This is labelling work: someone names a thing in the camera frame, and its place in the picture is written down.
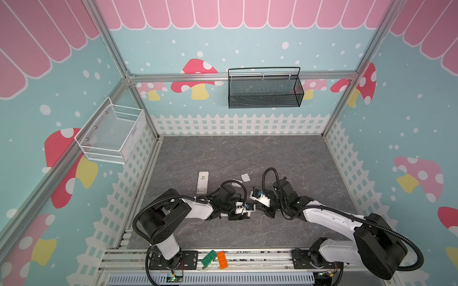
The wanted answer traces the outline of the white battery cover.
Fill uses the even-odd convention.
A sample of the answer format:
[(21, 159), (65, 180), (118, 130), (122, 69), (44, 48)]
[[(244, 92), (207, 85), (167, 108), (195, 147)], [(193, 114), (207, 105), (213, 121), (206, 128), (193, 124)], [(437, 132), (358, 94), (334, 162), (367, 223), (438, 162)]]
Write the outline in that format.
[(249, 182), (250, 181), (250, 177), (248, 174), (242, 174), (241, 175), (241, 179), (243, 182)]
[(242, 181), (234, 180), (231, 184), (232, 184), (232, 186), (239, 187), (242, 184)]

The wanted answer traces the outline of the white remote control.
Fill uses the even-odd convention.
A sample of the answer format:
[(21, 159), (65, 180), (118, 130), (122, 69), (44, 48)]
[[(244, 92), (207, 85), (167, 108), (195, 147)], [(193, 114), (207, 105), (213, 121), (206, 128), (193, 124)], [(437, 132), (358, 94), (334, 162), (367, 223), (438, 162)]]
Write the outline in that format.
[(197, 194), (205, 195), (208, 193), (208, 181), (209, 181), (209, 172), (201, 171), (199, 172), (198, 183), (197, 183)]

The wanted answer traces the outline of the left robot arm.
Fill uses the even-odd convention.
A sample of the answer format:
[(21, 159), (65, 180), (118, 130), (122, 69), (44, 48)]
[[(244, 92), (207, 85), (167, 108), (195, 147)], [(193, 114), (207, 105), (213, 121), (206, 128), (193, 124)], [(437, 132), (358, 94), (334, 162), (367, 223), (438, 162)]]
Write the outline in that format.
[(181, 248), (174, 232), (186, 219), (242, 220), (255, 210), (248, 190), (239, 181), (224, 181), (215, 191), (191, 197), (169, 189), (141, 209), (132, 221), (134, 232), (144, 238), (167, 262), (178, 260)]

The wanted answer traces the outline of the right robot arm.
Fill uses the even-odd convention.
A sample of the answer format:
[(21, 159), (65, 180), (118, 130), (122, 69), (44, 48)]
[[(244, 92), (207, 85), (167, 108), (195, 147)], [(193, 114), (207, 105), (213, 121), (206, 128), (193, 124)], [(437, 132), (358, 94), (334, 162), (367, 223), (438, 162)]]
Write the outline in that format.
[(294, 250), (293, 259), (301, 265), (309, 263), (315, 269), (331, 263), (338, 268), (361, 265), (376, 277), (390, 280), (397, 271), (416, 271), (424, 264), (421, 249), (394, 231), (382, 216), (351, 214), (299, 196), (287, 178), (279, 178), (274, 168), (263, 173), (261, 188), (253, 188), (250, 195), (271, 218), (281, 213), (287, 220), (321, 225), (346, 237), (345, 241), (320, 237), (308, 250)]

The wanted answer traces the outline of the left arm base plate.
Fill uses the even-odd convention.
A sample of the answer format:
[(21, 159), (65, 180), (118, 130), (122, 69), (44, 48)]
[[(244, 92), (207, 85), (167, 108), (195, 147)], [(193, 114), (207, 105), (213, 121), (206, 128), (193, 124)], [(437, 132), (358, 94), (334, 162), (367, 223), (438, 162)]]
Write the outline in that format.
[(153, 253), (148, 262), (148, 269), (156, 270), (196, 270), (198, 264), (198, 251), (181, 250), (171, 260), (166, 260), (162, 255)]

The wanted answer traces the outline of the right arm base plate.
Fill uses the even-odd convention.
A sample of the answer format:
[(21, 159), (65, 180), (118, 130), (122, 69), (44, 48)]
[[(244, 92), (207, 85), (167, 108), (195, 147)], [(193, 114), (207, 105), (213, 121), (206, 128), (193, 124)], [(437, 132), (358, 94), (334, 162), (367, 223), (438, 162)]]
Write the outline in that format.
[(340, 262), (329, 262), (318, 250), (294, 249), (291, 252), (295, 269), (339, 269)]

